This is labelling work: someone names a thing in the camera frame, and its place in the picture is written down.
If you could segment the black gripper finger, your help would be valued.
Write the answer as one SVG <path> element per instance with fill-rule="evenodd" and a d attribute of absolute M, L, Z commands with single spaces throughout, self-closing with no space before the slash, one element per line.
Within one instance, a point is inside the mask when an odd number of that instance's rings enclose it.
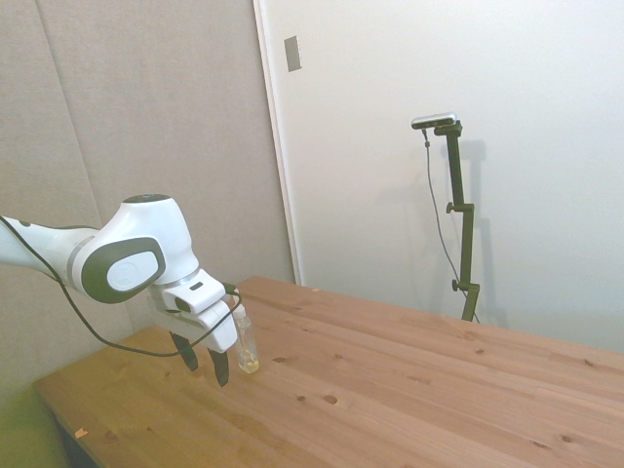
<path fill-rule="evenodd" d="M 191 342 L 184 336 L 171 332 L 170 336 L 176 351 L 190 371 L 196 371 L 199 367 L 197 356 L 191 346 Z"/>
<path fill-rule="evenodd" d="M 229 381 L 229 359 L 226 352 L 208 349 L 214 365 L 214 375 L 220 387 L 224 387 Z"/>

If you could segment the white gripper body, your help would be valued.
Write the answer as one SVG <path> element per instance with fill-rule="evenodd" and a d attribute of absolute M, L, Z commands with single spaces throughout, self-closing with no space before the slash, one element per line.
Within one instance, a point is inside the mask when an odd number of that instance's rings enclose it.
<path fill-rule="evenodd" d="M 200 343 L 218 353 L 226 352 L 238 337 L 228 305 L 218 300 L 208 309 L 195 313 L 167 305 L 164 290 L 148 289 L 155 306 L 155 321 L 158 326 L 180 335 L 191 342 L 203 337 Z"/>

